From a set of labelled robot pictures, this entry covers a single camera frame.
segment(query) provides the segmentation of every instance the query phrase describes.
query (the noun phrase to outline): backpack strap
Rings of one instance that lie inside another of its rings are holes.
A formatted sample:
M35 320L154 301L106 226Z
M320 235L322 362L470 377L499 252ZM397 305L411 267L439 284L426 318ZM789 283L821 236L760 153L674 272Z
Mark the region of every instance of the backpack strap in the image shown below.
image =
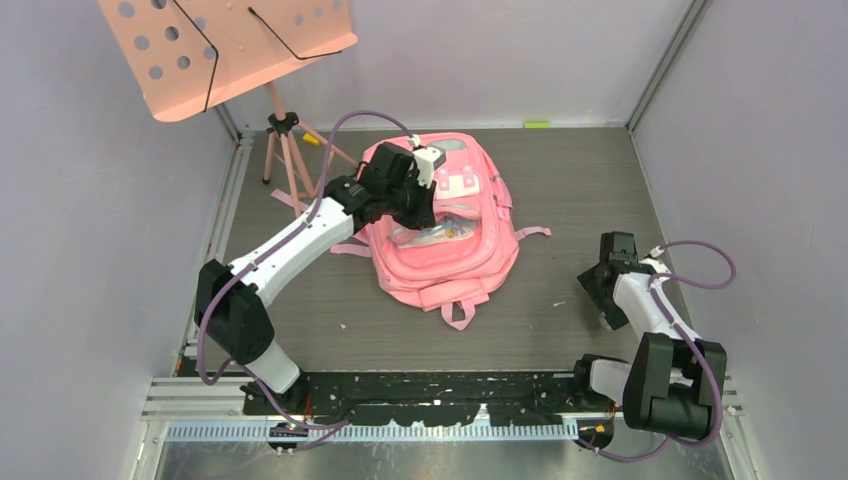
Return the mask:
M274 198L276 198L277 200L279 200L279 201L281 201L281 202L285 203L286 205L288 205L288 206L290 206L290 207L294 208L294 200L292 200L291 195L289 195L288 193L286 193L286 192L284 192L284 191L280 190L279 188L274 189L274 191L273 191L273 192L271 192L271 196L272 196L272 197L274 197ZM303 203L303 202L298 202L298 203L300 203L300 211L301 211L301 212L303 212L303 211L305 211L307 208L309 208L309 205L307 205L307 204L305 204L305 203Z
M354 245L352 243L340 243L330 247L330 253L337 255L356 255L357 257L371 258L371 248L365 245Z
M520 241L524 240L524 238L527 237L528 235L533 235L534 233L542 233L547 237L550 237L552 235L550 228L527 227L527 228L522 228L521 230L515 231L515 240L520 242Z
M465 330L465 327L471 323L471 320L474 318L474 314L477 313L476 308L474 308L474 303L471 300L460 300L459 307L465 312L465 318L462 320L453 320L453 303L446 303L442 305L442 319L450 325L451 327L462 331Z
M475 305L489 300L485 285L479 278L451 280L430 285L418 290L418 298L421 299L424 311L430 311L445 304L450 305L463 298L472 300Z
M362 230L358 231L357 233L354 233L353 238L359 240L360 242L364 243L365 245L371 245L371 242L368 241L368 234L365 233L364 228Z

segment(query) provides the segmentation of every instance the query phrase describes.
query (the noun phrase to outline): backpack handle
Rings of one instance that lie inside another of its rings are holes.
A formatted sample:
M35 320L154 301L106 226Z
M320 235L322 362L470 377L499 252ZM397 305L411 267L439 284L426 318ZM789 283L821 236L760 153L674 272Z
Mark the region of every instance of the backpack handle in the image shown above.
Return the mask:
M458 303L459 308L465 312L465 318L462 320L453 320L453 304ZM474 318L474 314L477 313L477 309L474 308L474 303L471 300L460 300L458 302L451 302L442 305L442 319L450 325L451 327L457 330L465 330L465 327L471 323L471 320Z

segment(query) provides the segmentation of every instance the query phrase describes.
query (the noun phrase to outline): pink music stand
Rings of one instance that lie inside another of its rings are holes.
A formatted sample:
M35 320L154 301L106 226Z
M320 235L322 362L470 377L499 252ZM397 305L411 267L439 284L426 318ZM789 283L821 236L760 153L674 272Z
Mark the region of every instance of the pink music stand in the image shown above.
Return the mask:
M292 198L315 195L317 187L289 133L297 126L324 145L327 141L303 120L285 121L273 81L356 43L347 0L98 2L154 118L183 120L262 85L274 110L263 181L270 181L279 139ZM338 148L333 152L357 164ZM305 195L297 191L296 175ZM294 209L300 215L299 202Z

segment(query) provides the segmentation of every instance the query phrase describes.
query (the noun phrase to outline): black bracket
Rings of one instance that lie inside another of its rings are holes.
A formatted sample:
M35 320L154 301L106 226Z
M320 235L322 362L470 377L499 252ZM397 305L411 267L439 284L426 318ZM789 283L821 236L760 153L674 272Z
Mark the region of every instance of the black bracket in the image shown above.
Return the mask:
M391 215L398 224L413 230L436 225L433 197L436 184L418 184L415 156L395 144L383 142L357 178L341 176L327 182L330 197L353 216L353 231Z
M609 232L601 235L598 264L577 277L613 330L630 323L624 311L613 301L612 294L618 276L633 272L656 273L652 267L639 263L632 233Z
M724 389L727 354L721 344L695 340L707 365ZM637 430L700 440L716 421L716 408L706 372L694 362L683 340L645 333L624 385L624 420ZM692 385L670 383L672 368L680 368Z
M280 135L288 135L291 129L300 123L300 119L297 118L297 114L294 112L286 112L286 116L282 120L278 119L277 116L272 113L271 115L268 115L268 123L270 123L271 126L265 129L267 133L277 132Z
M232 278L230 269L214 259L200 269L194 318L198 326L212 299ZM236 283L211 313L206 333L240 365L262 356L274 341L274 327L256 286Z
M586 353L583 358L574 363L574 383L572 384L571 400L576 407L586 410L609 410L613 401L606 395L592 390L590 385L592 362L595 360L612 360L626 363L619 358L604 357Z
M306 378L307 376L303 373L303 370L301 370L300 376L288 390L283 393L275 393L274 400L277 401L277 405L279 405L283 410L291 412L302 411L306 408L309 396L309 382ZM253 397L259 405L262 405L268 411L275 411L271 402L268 401L265 397L265 393L259 388L256 382L250 382L247 385L242 385L239 390L247 394L248 399Z
M297 448L297 443L302 442L309 436L309 432L301 427L288 422L280 422L276 426L271 427L268 434L271 440L268 440L268 446L272 450L282 452L290 448Z

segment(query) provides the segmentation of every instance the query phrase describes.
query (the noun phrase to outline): pink backpack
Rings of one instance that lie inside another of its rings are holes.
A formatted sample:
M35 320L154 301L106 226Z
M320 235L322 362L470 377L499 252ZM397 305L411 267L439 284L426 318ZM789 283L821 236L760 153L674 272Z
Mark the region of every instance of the pink backpack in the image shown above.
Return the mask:
M410 148L406 137L386 141ZM421 135L421 144L439 147L447 156L435 174L437 226L407 231L385 216L354 236L367 246L342 244L330 251L371 257L383 290L425 312L441 309L448 325L464 330L475 306L488 301L489 293L506 280L518 256L518 241L551 231L541 227L514 231L506 184L474 138L433 133ZM365 152L366 162L377 145ZM286 200L276 192L275 196ZM453 320L454 303L465 312L463 320Z

